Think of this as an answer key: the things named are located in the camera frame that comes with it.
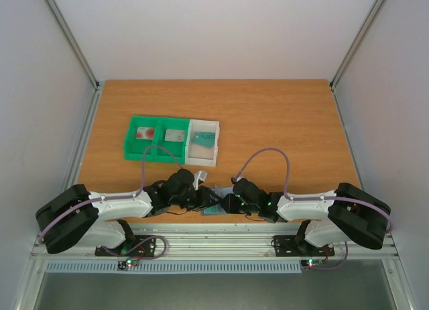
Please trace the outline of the teal leather card holder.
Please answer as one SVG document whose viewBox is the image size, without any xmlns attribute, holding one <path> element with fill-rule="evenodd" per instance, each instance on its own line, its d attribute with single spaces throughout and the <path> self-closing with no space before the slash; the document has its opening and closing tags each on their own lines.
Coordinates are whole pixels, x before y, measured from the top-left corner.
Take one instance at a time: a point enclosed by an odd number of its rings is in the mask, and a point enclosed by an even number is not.
<svg viewBox="0 0 429 310">
<path fill-rule="evenodd" d="M 231 194 L 233 192 L 232 187 L 214 187 L 214 193 L 218 195 L 220 198 L 224 198 L 226 195 Z M 227 212 L 221 207 L 221 204 L 214 205 L 207 209 L 204 209 L 200 212 L 202 216 L 216 216 L 216 215 L 226 215 Z"/>
</svg>

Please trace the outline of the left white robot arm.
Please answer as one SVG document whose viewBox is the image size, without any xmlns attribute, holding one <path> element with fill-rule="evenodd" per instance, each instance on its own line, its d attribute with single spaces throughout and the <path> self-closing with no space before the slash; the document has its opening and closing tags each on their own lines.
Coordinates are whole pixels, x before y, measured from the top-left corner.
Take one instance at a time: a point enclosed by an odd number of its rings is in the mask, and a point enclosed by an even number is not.
<svg viewBox="0 0 429 310">
<path fill-rule="evenodd" d="M 73 185 L 36 212 L 39 243 L 49 254 L 90 245 L 127 255 L 135 238 L 124 224 L 126 218 L 158 216 L 172 206 L 198 212 L 219 204 L 221 197 L 203 184 L 206 176 L 203 170 L 193 174 L 181 168 L 166 180 L 129 193 L 97 193 Z"/>
</svg>

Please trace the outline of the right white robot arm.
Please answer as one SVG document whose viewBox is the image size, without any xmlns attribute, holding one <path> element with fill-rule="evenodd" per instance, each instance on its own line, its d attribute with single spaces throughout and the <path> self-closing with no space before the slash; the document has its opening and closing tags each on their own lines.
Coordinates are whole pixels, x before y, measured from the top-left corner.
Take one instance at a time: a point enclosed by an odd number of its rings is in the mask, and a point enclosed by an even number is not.
<svg viewBox="0 0 429 310">
<path fill-rule="evenodd" d="M 390 207 L 350 183 L 325 193 L 293 195 L 267 193 L 242 178 L 222 199 L 221 207 L 230 214 L 256 214 L 268 223 L 299 220 L 294 248 L 302 256 L 343 241 L 379 250 L 392 230 Z"/>
</svg>

